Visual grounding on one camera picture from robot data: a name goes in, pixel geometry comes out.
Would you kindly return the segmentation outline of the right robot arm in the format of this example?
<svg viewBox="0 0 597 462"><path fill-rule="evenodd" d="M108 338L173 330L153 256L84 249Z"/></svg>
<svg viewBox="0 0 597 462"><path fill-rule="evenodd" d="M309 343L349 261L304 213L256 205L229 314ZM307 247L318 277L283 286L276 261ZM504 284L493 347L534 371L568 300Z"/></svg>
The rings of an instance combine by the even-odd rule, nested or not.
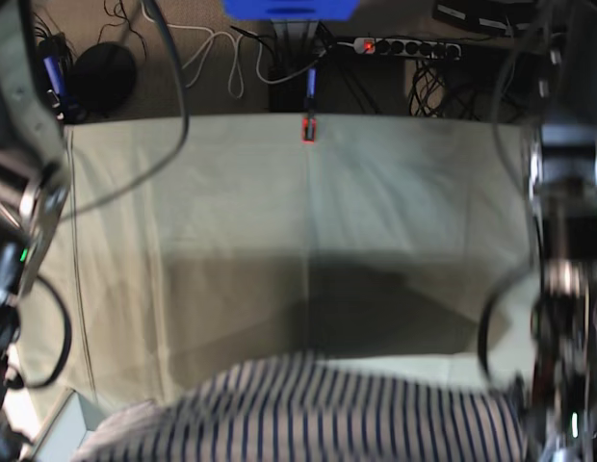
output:
<svg viewBox="0 0 597 462"><path fill-rule="evenodd" d="M33 12L28 1L0 1L0 461L17 461L31 443L3 405L9 390L45 388L63 371L72 343L65 302L39 268L70 190L59 121L39 84ZM11 371L9 347L20 336L18 305L35 283L54 297L64 339L54 370L38 383Z"/></svg>

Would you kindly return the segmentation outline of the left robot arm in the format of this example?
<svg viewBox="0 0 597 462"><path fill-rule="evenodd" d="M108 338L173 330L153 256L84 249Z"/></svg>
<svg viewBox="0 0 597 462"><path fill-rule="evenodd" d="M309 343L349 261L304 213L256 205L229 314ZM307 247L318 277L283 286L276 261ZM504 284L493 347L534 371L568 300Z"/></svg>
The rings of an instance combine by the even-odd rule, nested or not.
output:
<svg viewBox="0 0 597 462"><path fill-rule="evenodd" d="M537 114L516 169L499 128L506 79L519 55L544 52ZM525 202L530 256L493 288L480 318L478 357L501 297L536 270L531 310L532 382L514 383L528 455L535 461L592 461L597 429L597 1L543 1L516 40L494 87L490 124L500 162Z"/></svg>

